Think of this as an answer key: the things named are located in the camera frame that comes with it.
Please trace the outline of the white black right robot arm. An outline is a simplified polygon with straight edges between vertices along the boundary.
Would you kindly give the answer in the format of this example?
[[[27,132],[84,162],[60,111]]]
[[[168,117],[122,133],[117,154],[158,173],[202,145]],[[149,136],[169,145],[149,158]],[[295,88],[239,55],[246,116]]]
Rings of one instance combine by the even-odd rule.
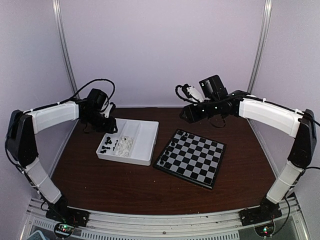
[[[220,77],[214,75],[199,82],[201,92],[189,84],[177,85],[183,96],[177,96],[188,103],[180,117],[188,123],[195,123],[216,115],[234,116],[258,121],[294,138],[287,162],[280,175],[263,197],[259,207],[250,211],[259,220],[268,220],[275,212],[277,204],[294,187],[311,164],[317,144],[314,113],[310,109],[301,111],[290,109],[264,98],[258,98],[246,91],[227,91]]]

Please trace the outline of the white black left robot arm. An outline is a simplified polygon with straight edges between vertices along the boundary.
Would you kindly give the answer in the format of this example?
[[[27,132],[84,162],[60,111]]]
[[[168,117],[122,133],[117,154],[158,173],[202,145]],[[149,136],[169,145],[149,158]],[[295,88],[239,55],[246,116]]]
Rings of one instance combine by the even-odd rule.
[[[53,183],[42,165],[37,135],[57,125],[81,121],[100,133],[115,134],[117,121],[111,115],[115,103],[102,90],[93,88],[83,99],[71,97],[60,102],[11,113],[5,139],[5,150],[14,165],[27,178],[30,185],[44,198],[52,213],[61,222],[72,218],[68,200]]]

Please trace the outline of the white compartment tray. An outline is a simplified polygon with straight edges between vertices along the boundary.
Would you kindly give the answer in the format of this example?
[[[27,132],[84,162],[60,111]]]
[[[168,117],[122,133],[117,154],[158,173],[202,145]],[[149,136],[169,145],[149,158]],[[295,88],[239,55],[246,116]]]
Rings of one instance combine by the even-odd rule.
[[[101,160],[150,166],[157,141],[159,122],[118,118],[118,132],[106,133],[96,155]]]

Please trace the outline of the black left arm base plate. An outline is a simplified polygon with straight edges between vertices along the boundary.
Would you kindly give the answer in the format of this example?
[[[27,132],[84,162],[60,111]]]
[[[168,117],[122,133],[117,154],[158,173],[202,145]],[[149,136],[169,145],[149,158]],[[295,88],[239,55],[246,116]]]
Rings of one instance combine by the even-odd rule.
[[[58,214],[54,210],[49,209],[46,212],[45,217],[75,227],[86,227],[90,217],[90,213],[85,210],[68,208],[66,216],[62,216],[62,214]]]

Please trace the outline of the black silver chessboard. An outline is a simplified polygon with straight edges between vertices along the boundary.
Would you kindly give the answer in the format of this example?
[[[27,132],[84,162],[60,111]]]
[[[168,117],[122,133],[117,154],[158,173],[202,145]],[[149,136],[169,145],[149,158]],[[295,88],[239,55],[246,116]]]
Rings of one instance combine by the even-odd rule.
[[[179,130],[182,129],[178,128],[173,133],[153,163],[153,167],[189,183],[212,190],[227,145],[185,130],[182,130],[183,134],[180,135]],[[175,146],[171,146],[171,141],[175,142]],[[168,156],[165,164],[170,163],[170,168],[166,168],[165,164],[160,165],[162,156]]]

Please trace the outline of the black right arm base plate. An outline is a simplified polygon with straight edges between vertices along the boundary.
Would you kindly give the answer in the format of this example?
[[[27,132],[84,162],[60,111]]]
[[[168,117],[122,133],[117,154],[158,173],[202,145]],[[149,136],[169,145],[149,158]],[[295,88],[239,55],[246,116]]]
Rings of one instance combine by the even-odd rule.
[[[260,206],[254,208],[245,208],[239,211],[239,218],[243,227],[268,222],[274,218],[279,218],[282,215],[282,211],[279,209],[268,212],[263,211]]]

